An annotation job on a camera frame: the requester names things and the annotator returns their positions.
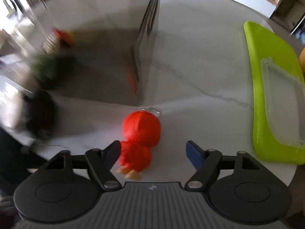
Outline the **dark grey plush mouse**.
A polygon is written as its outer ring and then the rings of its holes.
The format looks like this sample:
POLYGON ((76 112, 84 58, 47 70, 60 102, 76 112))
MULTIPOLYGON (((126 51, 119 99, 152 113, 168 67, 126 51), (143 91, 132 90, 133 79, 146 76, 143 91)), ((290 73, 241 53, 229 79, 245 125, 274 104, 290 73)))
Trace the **dark grey plush mouse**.
POLYGON ((26 95, 17 92, 7 103, 3 124, 10 129, 25 128, 37 139, 49 139, 57 121, 57 105, 45 90, 26 95))

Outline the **crochet doll green dress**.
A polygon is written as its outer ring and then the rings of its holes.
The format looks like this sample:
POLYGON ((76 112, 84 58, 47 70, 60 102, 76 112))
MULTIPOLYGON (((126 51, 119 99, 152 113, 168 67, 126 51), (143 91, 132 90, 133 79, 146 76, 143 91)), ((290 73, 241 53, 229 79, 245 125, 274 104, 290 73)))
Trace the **crochet doll green dress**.
POLYGON ((73 32, 52 28, 41 47, 42 54, 33 58, 31 71, 39 86, 44 90, 54 90, 73 71, 75 57, 69 50, 75 46, 73 32))

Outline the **smoky transparent storage bin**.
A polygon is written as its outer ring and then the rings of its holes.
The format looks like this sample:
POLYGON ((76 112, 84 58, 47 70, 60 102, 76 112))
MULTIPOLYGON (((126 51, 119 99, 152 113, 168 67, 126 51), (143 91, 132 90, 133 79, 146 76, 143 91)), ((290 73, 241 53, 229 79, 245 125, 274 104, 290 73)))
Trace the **smoky transparent storage bin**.
POLYGON ((54 93, 137 106, 147 80, 158 30, 160 0, 50 0, 21 26, 25 48, 42 53, 53 29, 68 33, 72 46, 55 54, 72 59, 72 71, 54 93))

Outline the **green bin lid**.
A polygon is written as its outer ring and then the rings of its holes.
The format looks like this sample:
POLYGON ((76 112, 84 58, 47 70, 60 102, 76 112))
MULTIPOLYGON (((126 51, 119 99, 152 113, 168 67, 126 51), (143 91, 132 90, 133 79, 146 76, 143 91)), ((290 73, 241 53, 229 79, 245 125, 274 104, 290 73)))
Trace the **green bin lid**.
POLYGON ((304 164, 304 77, 293 48, 267 28, 243 25, 253 81, 253 145, 264 161, 304 164))

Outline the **red orange plush duck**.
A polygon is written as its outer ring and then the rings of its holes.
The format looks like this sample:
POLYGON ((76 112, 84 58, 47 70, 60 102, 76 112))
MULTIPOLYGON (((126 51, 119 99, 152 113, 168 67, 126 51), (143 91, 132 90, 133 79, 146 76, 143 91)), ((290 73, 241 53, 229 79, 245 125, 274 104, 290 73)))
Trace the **red orange plush duck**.
POLYGON ((152 148, 159 144, 161 138, 161 122, 148 110, 138 110, 129 114, 122 124, 120 167, 118 173, 126 179, 140 180, 141 173, 152 162, 152 148))

